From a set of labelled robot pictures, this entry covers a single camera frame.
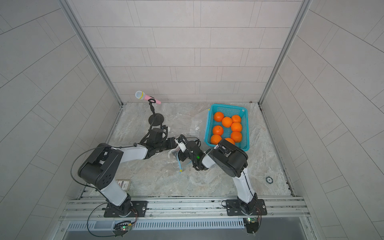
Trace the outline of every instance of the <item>floor drain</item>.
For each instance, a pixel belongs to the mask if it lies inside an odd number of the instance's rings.
[[[265,180],[269,184],[273,183],[273,179],[271,177],[266,177]]]

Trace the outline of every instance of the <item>tile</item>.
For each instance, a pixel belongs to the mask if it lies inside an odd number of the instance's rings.
[[[12,27],[4,20],[2,16],[0,16],[0,29],[3,32],[6,32],[12,29]]]
[[[90,44],[94,48],[106,48],[105,43],[99,33],[99,30],[95,26],[82,28]]]
[[[359,142],[384,130],[384,114],[330,65],[313,86]]]
[[[157,86],[159,88],[159,94],[194,94],[195,83],[162,83]]]
[[[77,35],[73,36],[70,39],[77,52],[80,54],[81,58],[85,58],[86,56],[88,56],[87,51],[85,50],[83,44],[80,42],[80,39],[77,37]]]
[[[0,195],[5,196],[44,144],[54,127],[29,112],[0,142],[2,167]]]
[[[280,131],[277,131],[273,136],[277,149],[280,153],[280,157],[282,159],[282,163],[284,166],[284,171],[287,177],[291,180],[291,182],[296,182],[300,179],[297,170],[293,164],[292,158],[288,152],[288,149],[284,143],[283,137],[280,134]]]
[[[191,1],[135,1],[141,26],[194,26]]]
[[[237,93],[240,94],[262,94],[266,83],[240,83]]]
[[[300,116],[299,116],[299,117],[292,123],[292,125],[291,125],[292,129],[295,130],[295,129],[300,125],[300,123],[301,123],[304,119],[306,119],[306,118],[307,118],[307,116],[305,116],[305,113],[302,112],[302,113],[300,114]]]
[[[111,106],[111,108],[109,109],[103,122],[101,123],[99,131],[96,133],[95,140],[97,140],[99,142],[105,142],[105,140],[109,134],[109,130],[111,129],[111,126],[112,126],[119,110],[120,110],[120,106],[118,104],[113,104]]]
[[[146,94],[154,94],[152,85],[148,83],[116,83],[116,86],[120,94],[135,94],[138,90]]]
[[[256,82],[260,67],[223,67],[222,82]]]
[[[78,67],[84,76],[88,79],[88,82],[92,82],[94,78],[99,74],[89,56],[83,59],[78,64]]]
[[[260,48],[282,48],[290,28],[266,28]]]
[[[15,185],[0,202],[0,211],[3,216],[0,224],[4,229],[7,229],[7,231],[2,231],[2,238],[16,238],[21,227],[14,221],[24,223],[28,219],[52,177],[52,173],[28,165]]]
[[[52,28],[45,21],[44,17],[39,17],[36,21],[40,24],[40,26],[44,29],[45,33],[49,36],[55,46],[59,46],[61,44],[60,40],[57,38],[56,34],[52,31]]]
[[[98,27],[98,30],[107,48],[156,47],[152,28]]]
[[[146,66],[140,48],[98,48],[107,67]]]
[[[79,112],[85,117],[85,118],[89,118],[89,113],[87,112],[87,110],[85,110],[85,108],[76,100],[76,102],[73,104],[73,106],[79,110]]]
[[[290,124],[293,124],[295,120],[303,112],[296,99],[293,97],[291,91],[283,82],[276,93],[277,100],[279,101],[285,115],[288,118]]]
[[[209,48],[210,28],[153,28],[158,48]]]
[[[84,90],[77,101],[87,110],[89,114],[91,114],[107,88],[108,87],[105,85],[104,80],[101,79],[100,75],[98,75]]]
[[[201,26],[201,1],[194,1],[193,2],[193,20],[194,20],[194,27],[200,27]]]
[[[84,26],[133,26],[126,1],[73,0]]]
[[[321,184],[341,175],[308,119],[295,129],[295,134]]]
[[[215,82],[217,67],[176,67],[178,82]]]
[[[23,73],[0,88],[0,139],[3,139],[43,97],[44,93]]]
[[[105,104],[105,106],[108,108],[108,110],[111,108],[113,102],[116,100],[114,94],[107,90],[104,95],[101,97],[101,100]]]
[[[105,67],[104,69],[113,83],[132,82],[125,67]]]
[[[350,187],[343,187],[327,193],[348,239],[380,239],[359,200]]]
[[[327,196],[325,195],[319,180],[316,177],[309,161],[305,161],[303,164],[297,167],[301,182],[305,188],[313,210],[316,213],[320,226],[333,226],[339,225],[338,218],[329,203]]]
[[[384,236],[384,221],[373,222],[376,230],[379,232],[380,236]]]
[[[295,98],[320,138],[341,124],[340,119],[308,80],[304,80]]]
[[[279,75],[292,91],[302,74],[290,58],[286,57],[279,69]]]
[[[326,237],[330,237],[330,238],[347,237],[341,225],[322,227],[322,229]]]
[[[75,107],[71,107],[37,155],[60,165],[86,120]]]
[[[193,48],[149,48],[152,66],[194,66]]]
[[[279,48],[252,48],[249,49],[247,67],[273,67],[280,54]]]
[[[263,2],[256,27],[290,28],[300,2]]]
[[[200,67],[200,49],[199,48],[195,48],[195,66],[196,67]]]
[[[317,50],[330,31],[333,23],[308,11],[297,35],[311,48]]]
[[[76,144],[71,146],[56,174],[53,176],[51,182],[48,184],[43,195],[38,201],[38,204],[57,209],[59,208],[60,203],[72,182],[69,171],[71,169],[73,160],[83,152],[84,150]],[[76,161],[73,169],[79,168],[83,162],[83,156]]]
[[[323,54],[325,48],[328,46],[328,44],[331,42],[332,38],[335,36],[336,32],[339,30],[339,26],[333,24],[327,35],[325,36],[324,40],[321,42],[319,48],[316,50],[316,52],[320,55]]]
[[[32,109],[32,111],[36,113],[39,117],[41,117],[44,121],[49,123],[52,127],[56,127],[59,124],[59,121],[56,118],[54,118],[51,114],[49,114],[39,105],[36,105]]]
[[[201,66],[234,66],[240,64],[243,50],[241,48],[202,48]]]
[[[81,59],[71,41],[66,41],[23,73],[41,90],[48,93]]]
[[[377,134],[376,136],[368,139],[361,146],[368,153],[371,159],[375,162],[378,168],[384,172],[384,132]]]
[[[254,103],[258,103],[260,101],[261,96],[261,94],[244,94],[243,102],[252,101]]]
[[[293,95],[296,94],[297,90],[299,89],[299,87],[303,84],[304,80],[308,80],[304,74],[302,74],[299,78],[299,80],[296,82],[295,86],[293,87],[293,89],[291,90],[291,93]]]
[[[56,46],[34,20],[0,35],[0,74],[10,80]]]
[[[136,82],[172,82],[169,67],[131,67]]]
[[[347,31],[337,31],[322,57],[368,99],[384,89],[384,53]]]
[[[371,102],[376,105],[376,107],[381,108],[384,106],[384,90],[381,91],[378,95],[376,95]]]
[[[86,86],[75,71],[70,71],[45,97],[39,105],[58,121],[61,121]]]
[[[310,83],[316,80],[327,65],[327,62],[299,37],[293,40],[288,56]]]
[[[7,0],[2,2],[0,15],[9,25],[11,25],[12,28],[15,28],[59,8],[60,7],[57,2],[50,0]]]
[[[279,128],[277,127],[277,124],[275,122],[275,119],[273,118],[271,109],[269,108],[267,102],[263,104],[263,111],[265,114],[266,121],[269,125],[269,130],[273,136],[279,130]]]
[[[303,153],[297,159],[295,159],[293,161],[293,164],[295,165],[295,167],[298,167],[300,164],[302,164],[303,162],[305,162],[307,160],[308,160],[307,155],[305,155],[305,153]]]
[[[281,114],[279,119],[276,120],[277,126],[280,130],[281,136],[287,146],[288,152],[294,161],[301,156],[304,151],[284,113]]]
[[[323,187],[323,190],[325,193],[332,192],[336,189],[348,186],[347,181],[345,181],[345,178],[341,175],[340,177],[337,177],[335,179],[329,180],[328,182],[325,182],[321,185]]]
[[[254,2],[202,1],[202,27],[248,27]]]
[[[212,28],[210,47],[258,48],[264,30],[264,28]]]
[[[269,91],[265,98],[265,101],[268,103],[268,106],[271,109],[272,115],[275,116],[276,113],[281,108],[275,94],[272,91]]]
[[[35,208],[31,212],[31,215],[53,218],[56,211],[56,208],[36,204]]]
[[[384,2],[380,0],[370,1],[368,6],[358,0],[326,1],[319,14],[364,39],[383,16],[383,8]]]
[[[103,110],[100,104],[97,104],[95,109],[92,111],[92,114],[89,116],[87,122],[81,129],[78,137],[86,144],[91,145],[97,131],[103,123],[106,114],[107,113]]]
[[[384,175],[350,132],[327,146],[345,180],[353,190],[371,221],[381,221]]]
[[[335,129],[333,129],[330,133],[328,133],[325,137],[321,139],[325,146],[328,146],[331,142],[335,141],[337,138],[342,136],[344,133],[348,131],[348,128],[341,123]]]
[[[243,97],[243,94],[207,94],[207,102],[242,102]]]
[[[129,12],[130,12],[131,17],[132,17],[133,25],[134,26],[141,26],[140,19],[139,19],[139,16],[137,14],[137,10],[136,10],[135,1],[127,1],[127,4],[129,7]]]
[[[68,22],[61,9],[48,13],[44,16],[44,19],[61,43],[75,35],[71,24]]]
[[[32,159],[30,164],[35,165],[36,167],[44,169],[44,170],[46,170],[46,171],[48,171],[50,173],[53,173],[53,174],[55,174],[57,169],[59,168],[59,166],[57,166],[57,165],[55,165],[55,164],[53,164],[51,162],[48,162],[47,160],[42,159],[39,156],[35,156]]]
[[[384,32],[384,18],[381,18],[380,21],[373,27],[369,34],[364,38],[369,44],[373,44]]]

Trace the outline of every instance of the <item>metal bar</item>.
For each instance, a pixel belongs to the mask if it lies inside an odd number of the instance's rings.
[[[101,65],[99,58],[97,57],[91,44],[89,43],[88,38],[86,37],[85,33],[83,32],[83,29],[81,28],[75,15],[73,14],[72,9],[69,6],[68,2],[66,0],[58,0],[58,3],[60,5],[61,9],[63,10],[65,16],[67,17],[68,21],[70,22],[70,24],[71,24],[73,30],[75,31],[77,37],[79,38],[81,44],[84,46],[85,50],[87,51],[89,57],[91,58],[93,64],[95,65],[97,71],[99,72],[100,76],[103,78],[103,80],[107,84],[108,88],[112,91],[112,93],[115,96],[116,100],[118,101],[119,105],[122,106],[122,101],[120,99],[120,96],[118,95],[117,91],[115,90],[114,86],[112,85],[111,80],[109,79],[107,73],[105,72],[103,66]]]
[[[276,78],[276,75],[277,75],[277,73],[278,73],[278,71],[279,71],[279,69],[283,63],[285,56],[288,53],[288,50],[289,50],[289,48],[293,42],[293,39],[295,38],[297,31],[300,28],[300,24],[303,21],[305,15],[309,9],[310,3],[311,3],[311,0],[303,0],[303,2],[301,3],[300,9],[297,12],[295,20],[293,21],[291,30],[288,33],[288,37],[284,42],[283,48],[281,49],[280,55],[277,58],[277,61],[275,63],[275,66],[273,67],[271,76],[269,77],[269,80],[268,80],[266,87],[263,91],[263,94],[260,98],[259,106],[261,106],[265,101],[266,94],[268,93],[269,89],[271,88],[273,81]]]

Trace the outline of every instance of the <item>black mounting plate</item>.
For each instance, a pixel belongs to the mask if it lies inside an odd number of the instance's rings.
[[[147,201],[131,201],[133,207],[137,211],[137,216],[138,217],[144,217],[145,212],[147,211]],[[120,217],[118,214],[114,213],[111,209],[106,208],[104,212],[104,217]],[[127,216],[125,217],[135,217],[134,212],[130,212]]]
[[[264,200],[263,199],[257,199],[256,200],[258,204],[256,204],[256,207],[260,209],[262,212],[262,216],[267,215],[266,208],[263,208],[265,206]],[[228,216],[247,216],[245,215],[240,209],[240,204],[238,199],[228,199],[225,200],[226,206],[232,206],[232,207],[227,207],[227,215]],[[252,215],[258,215],[257,210],[253,212]]]

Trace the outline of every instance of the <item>black round stand base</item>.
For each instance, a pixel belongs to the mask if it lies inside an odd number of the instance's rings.
[[[164,122],[164,116],[161,115],[160,113],[155,113],[155,114],[152,114],[149,119],[148,119],[148,122],[149,124],[151,124],[153,121],[153,124],[152,126],[159,126],[160,124],[162,124]]]

